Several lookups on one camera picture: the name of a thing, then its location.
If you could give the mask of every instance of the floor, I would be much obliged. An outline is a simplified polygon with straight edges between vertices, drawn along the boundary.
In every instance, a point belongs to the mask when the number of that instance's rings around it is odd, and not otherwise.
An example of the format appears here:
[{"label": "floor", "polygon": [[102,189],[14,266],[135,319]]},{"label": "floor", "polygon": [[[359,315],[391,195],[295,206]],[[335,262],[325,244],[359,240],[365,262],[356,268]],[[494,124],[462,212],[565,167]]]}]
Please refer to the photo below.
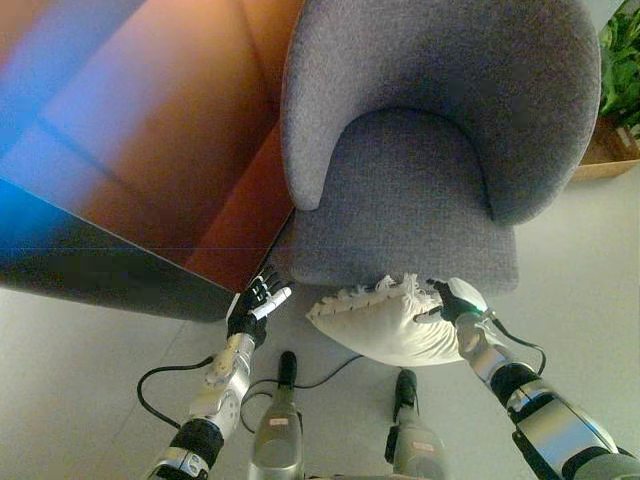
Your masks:
[{"label": "floor", "polygon": [[[490,299],[510,329],[545,346],[545,378],[640,453],[640,169],[570,185],[517,229],[521,282]],[[326,291],[299,287],[269,321],[253,378],[273,376],[285,349],[311,382],[353,355],[304,318]],[[0,477],[136,478],[172,438],[146,413],[135,383],[146,370],[197,362],[224,345],[222,322],[203,324],[0,290]],[[514,348],[532,362],[535,354]],[[383,459],[398,370],[361,359],[298,395],[309,474],[389,472]],[[463,363],[416,369],[423,417],[443,438],[458,479],[533,478],[512,425]],[[145,394],[180,418],[201,372],[165,373]],[[246,408],[256,425],[268,399]],[[251,435],[223,449],[215,478],[245,478]]]}]

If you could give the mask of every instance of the upholstered fabric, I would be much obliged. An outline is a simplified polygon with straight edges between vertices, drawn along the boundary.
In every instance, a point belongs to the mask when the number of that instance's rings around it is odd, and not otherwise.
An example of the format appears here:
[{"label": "upholstered fabric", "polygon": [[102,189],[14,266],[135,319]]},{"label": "upholstered fabric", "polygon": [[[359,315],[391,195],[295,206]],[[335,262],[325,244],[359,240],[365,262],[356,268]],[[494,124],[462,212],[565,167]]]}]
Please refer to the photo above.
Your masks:
[{"label": "upholstered fabric", "polygon": [[291,273],[323,285],[464,278],[485,294],[517,283],[513,229],[491,220],[478,157],[442,117],[359,117],[333,150],[320,206],[297,211]]}]

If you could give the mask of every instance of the chair backrest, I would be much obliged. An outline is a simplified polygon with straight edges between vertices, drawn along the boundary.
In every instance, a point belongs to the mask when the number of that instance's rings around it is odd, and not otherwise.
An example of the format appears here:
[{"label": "chair backrest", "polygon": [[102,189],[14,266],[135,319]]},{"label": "chair backrest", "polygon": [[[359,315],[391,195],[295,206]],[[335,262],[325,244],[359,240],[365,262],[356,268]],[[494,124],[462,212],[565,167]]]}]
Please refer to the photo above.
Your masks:
[{"label": "chair backrest", "polygon": [[282,105],[290,192],[317,208],[344,128],[415,108],[466,132],[494,219],[522,222],[569,180],[599,95],[597,35],[580,0],[308,0]]}]

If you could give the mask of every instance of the white pillow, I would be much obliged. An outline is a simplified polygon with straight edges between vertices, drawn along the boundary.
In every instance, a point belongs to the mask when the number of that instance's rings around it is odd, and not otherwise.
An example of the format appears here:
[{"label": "white pillow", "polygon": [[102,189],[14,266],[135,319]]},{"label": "white pillow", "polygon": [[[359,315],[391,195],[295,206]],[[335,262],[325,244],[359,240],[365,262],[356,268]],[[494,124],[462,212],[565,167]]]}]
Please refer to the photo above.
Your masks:
[{"label": "white pillow", "polygon": [[387,275],[373,292],[356,287],[324,298],[307,318],[325,335],[378,362],[439,365],[461,360],[455,328],[439,315],[428,317],[429,323],[414,321],[438,305],[437,293],[422,290],[417,275],[405,274],[401,284]]}]

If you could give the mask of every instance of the leaves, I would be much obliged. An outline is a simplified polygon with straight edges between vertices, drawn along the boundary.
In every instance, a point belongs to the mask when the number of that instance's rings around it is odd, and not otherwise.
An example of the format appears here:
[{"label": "leaves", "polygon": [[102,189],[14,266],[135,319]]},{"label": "leaves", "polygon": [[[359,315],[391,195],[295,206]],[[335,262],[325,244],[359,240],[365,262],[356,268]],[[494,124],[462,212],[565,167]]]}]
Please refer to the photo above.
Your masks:
[{"label": "leaves", "polygon": [[600,115],[617,112],[621,124],[633,127],[640,122],[640,10],[618,11],[600,33],[600,45]]}]

